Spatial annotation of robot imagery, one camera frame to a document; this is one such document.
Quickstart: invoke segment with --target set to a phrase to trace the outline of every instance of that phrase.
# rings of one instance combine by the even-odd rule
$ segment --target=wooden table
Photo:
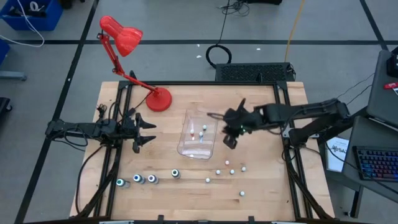
[[[108,108],[116,98],[118,83],[104,82],[99,93],[98,105]],[[156,220],[164,215],[165,220],[248,220],[254,216],[261,220],[294,220],[292,201],[286,165],[281,159],[282,140],[266,131],[245,134],[238,139],[238,146],[230,150],[223,144],[221,130],[223,121],[218,123],[218,133],[213,156],[209,160],[196,160],[181,156],[177,152],[186,110],[224,113],[228,108],[237,108],[246,98],[245,107],[275,103],[271,86],[163,86],[173,96],[171,107],[164,112],[151,111],[145,103],[138,108],[144,121],[156,124],[157,128],[141,130],[143,136],[156,135],[156,139],[141,148],[140,154],[132,151],[132,141],[124,141],[118,178],[131,181],[128,189],[117,187],[113,203],[113,220]],[[292,105],[306,104],[307,97],[303,83],[288,83]],[[147,94],[139,86],[132,89],[130,108],[136,106]],[[296,121],[300,127],[310,119]],[[99,142],[90,141],[85,159],[98,148]],[[307,146],[318,150],[315,140]],[[98,188],[105,150],[102,149],[86,165],[80,182],[80,208],[90,200]],[[334,217],[328,186],[326,184],[320,156],[312,151],[301,150],[303,168],[309,191]],[[241,166],[247,167],[241,172]],[[171,170],[178,169],[181,179],[173,179]],[[134,174],[145,177],[156,175],[160,181],[154,185],[137,184],[132,181]],[[239,196],[243,190],[246,195]],[[305,216],[302,194],[297,188],[302,217]],[[104,214],[108,191],[104,193],[101,214]],[[71,215],[76,214],[72,206]]]

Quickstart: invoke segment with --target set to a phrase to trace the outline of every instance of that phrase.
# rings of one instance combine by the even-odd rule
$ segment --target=black keyboard
[[[398,182],[398,148],[354,146],[354,156],[363,180]]]

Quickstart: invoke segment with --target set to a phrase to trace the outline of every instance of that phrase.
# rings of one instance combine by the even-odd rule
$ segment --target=blue bin
[[[29,7],[31,1],[35,1],[38,5],[45,4],[47,6],[45,12],[46,17],[28,17],[29,22],[37,30],[54,30],[62,15],[62,7],[58,0],[20,0],[24,9]],[[16,7],[21,9],[17,0],[8,0],[0,11],[0,18],[4,19],[14,30],[30,30],[24,16],[9,16],[8,13]]]
[[[0,39],[0,65],[4,58],[6,57],[8,51],[10,50],[10,46],[5,43],[5,41]]]

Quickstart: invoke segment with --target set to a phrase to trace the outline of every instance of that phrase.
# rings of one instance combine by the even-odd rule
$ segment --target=gray floor
[[[64,11],[55,31],[43,32],[47,40],[79,40],[93,0],[75,1]],[[385,40],[398,40],[396,0],[366,0]],[[114,16],[121,24],[144,31],[144,40],[217,39],[223,15],[216,6],[225,0],[101,0],[91,23],[88,40],[100,31],[99,19]],[[247,17],[228,16],[224,39],[286,40],[300,1],[284,0],[280,6],[251,5]],[[12,39],[37,40],[31,32],[16,32],[0,21],[0,34]],[[359,0],[307,0],[297,24],[295,40],[377,40]],[[233,62],[281,62],[285,45],[226,45]],[[0,129],[0,217],[12,223],[22,201],[40,148],[44,130],[70,68],[77,45],[44,45],[30,48],[11,45],[0,70],[22,71],[25,82],[0,80],[0,96],[12,99],[14,110]],[[207,64],[208,45],[140,45],[122,58],[125,70],[134,69],[142,80],[214,80],[215,71]],[[304,82],[309,102],[339,95],[374,72],[380,45],[292,45],[289,61]],[[213,61],[222,63],[223,52],[215,50]],[[61,118],[90,121],[103,81],[119,80],[111,73],[111,62],[101,45],[85,45],[77,65]],[[371,79],[350,91],[349,101]],[[352,113],[367,104],[369,91],[349,105]],[[68,217],[76,177],[83,153],[52,143],[25,222]],[[398,205],[368,190],[365,191],[358,219],[345,217],[353,192],[328,181],[336,216],[353,222],[393,223]]]

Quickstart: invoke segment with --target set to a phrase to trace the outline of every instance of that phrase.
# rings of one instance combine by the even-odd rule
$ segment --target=white cable
[[[1,37],[2,39],[8,40],[8,41],[10,41],[10,42],[12,42],[12,43],[20,44],[20,45],[25,45],[25,46],[29,46],[29,47],[41,47],[41,46],[43,46],[43,45],[44,45],[44,37],[43,37],[42,34],[40,34],[40,33],[36,30],[36,28],[29,22],[29,20],[27,19],[26,14],[25,14],[25,10],[24,10],[24,8],[22,7],[21,2],[20,2],[19,0],[17,0],[17,1],[18,1],[19,6],[21,7],[22,13],[24,14],[25,22],[27,23],[28,28],[29,28],[31,31],[37,33],[37,34],[40,36],[40,38],[42,39],[42,43],[41,43],[40,45],[24,44],[24,43],[16,42],[15,40],[10,40],[10,39],[8,39],[7,37],[5,37],[5,36],[3,36],[3,35],[0,35],[0,37]]]

